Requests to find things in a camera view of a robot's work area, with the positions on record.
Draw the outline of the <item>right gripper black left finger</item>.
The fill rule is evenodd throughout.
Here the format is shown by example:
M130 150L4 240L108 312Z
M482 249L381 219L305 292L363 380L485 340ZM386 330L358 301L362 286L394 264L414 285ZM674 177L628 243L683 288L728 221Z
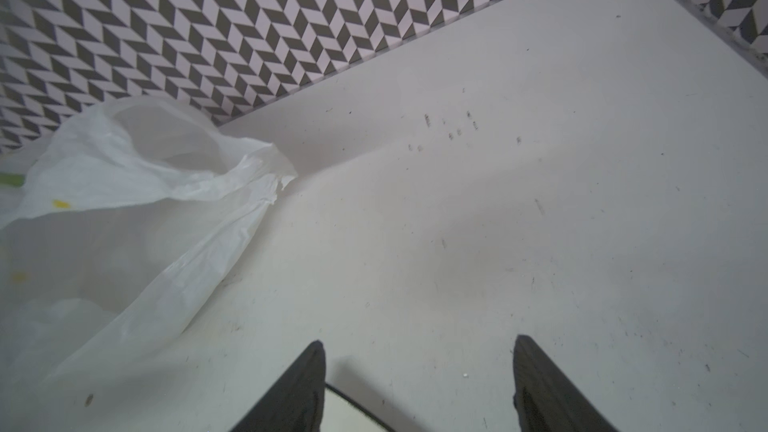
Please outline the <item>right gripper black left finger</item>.
M231 429L232 432L318 432L323 418L326 354L311 342Z

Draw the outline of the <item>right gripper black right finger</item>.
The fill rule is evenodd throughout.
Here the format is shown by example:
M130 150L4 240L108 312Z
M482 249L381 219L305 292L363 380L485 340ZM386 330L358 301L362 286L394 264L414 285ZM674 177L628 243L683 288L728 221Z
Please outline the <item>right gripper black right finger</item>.
M518 335L512 355L514 406L523 432L617 432L532 337Z

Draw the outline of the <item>white printed plastic bag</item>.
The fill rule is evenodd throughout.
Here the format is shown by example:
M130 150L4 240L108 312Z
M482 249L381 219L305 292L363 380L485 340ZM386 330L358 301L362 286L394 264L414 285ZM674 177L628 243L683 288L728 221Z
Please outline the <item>white printed plastic bag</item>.
M93 105L1 158L1 427L47 388L167 346L296 172L151 96Z

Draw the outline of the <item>white square black-edged mat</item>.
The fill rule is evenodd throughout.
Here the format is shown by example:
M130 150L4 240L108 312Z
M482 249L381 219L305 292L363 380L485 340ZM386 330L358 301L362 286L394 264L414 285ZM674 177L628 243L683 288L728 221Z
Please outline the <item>white square black-edged mat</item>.
M330 384L325 387L321 432L394 432L394 429Z

